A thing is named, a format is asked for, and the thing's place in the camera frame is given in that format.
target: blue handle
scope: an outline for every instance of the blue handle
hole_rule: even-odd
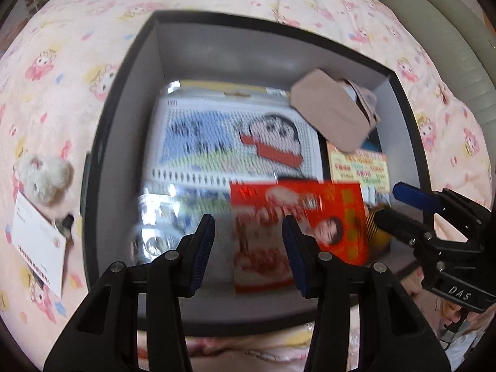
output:
[[[394,185],[393,196],[396,200],[431,214],[438,214],[443,211],[439,197],[432,193],[425,193],[419,188],[404,182]]]

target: screw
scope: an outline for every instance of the screw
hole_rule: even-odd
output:
[[[384,263],[374,263],[374,270],[376,270],[378,273],[383,273],[387,269],[388,267]]]
[[[116,261],[115,263],[112,263],[110,265],[110,271],[112,271],[113,273],[118,273],[122,270],[124,270],[124,267],[126,265],[124,263],[122,263],[121,261]]]
[[[176,260],[179,257],[179,252],[177,250],[168,250],[165,252],[165,258],[167,260]]]
[[[318,258],[322,261],[329,261],[332,259],[332,254],[329,252],[320,252]]]

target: gray sofa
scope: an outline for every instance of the gray sofa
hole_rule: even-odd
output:
[[[422,45],[482,127],[496,161],[496,37],[460,0],[379,0]]]

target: person's hand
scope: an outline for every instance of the person's hand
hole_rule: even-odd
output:
[[[452,323],[459,322],[461,317],[461,309],[462,307],[460,305],[457,305],[445,299],[441,299],[441,307],[439,310],[441,320],[446,326],[449,326]],[[479,315],[475,312],[469,312],[467,315],[467,320],[469,322],[472,322],[477,319],[478,316]]]

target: gray storage box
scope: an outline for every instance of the gray storage box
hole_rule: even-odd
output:
[[[131,265],[130,234],[150,115],[160,89],[174,80],[234,82],[289,90],[320,68],[372,90],[378,98],[380,144],[393,186],[405,181],[431,190],[427,161],[410,104],[396,74],[316,34],[283,24],[217,13],[159,11],[131,45],[112,85],[88,154],[81,213],[89,287],[114,261]],[[323,148],[324,177],[329,176]],[[393,202],[432,225],[433,218]],[[396,241],[383,259],[399,277],[411,271],[412,250]],[[140,299],[139,314],[145,306]],[[256,334],[314,319],[316,300],[296,289],[235,295],[232,287],[200,289],[182,300],[184,333],[196,336]]]

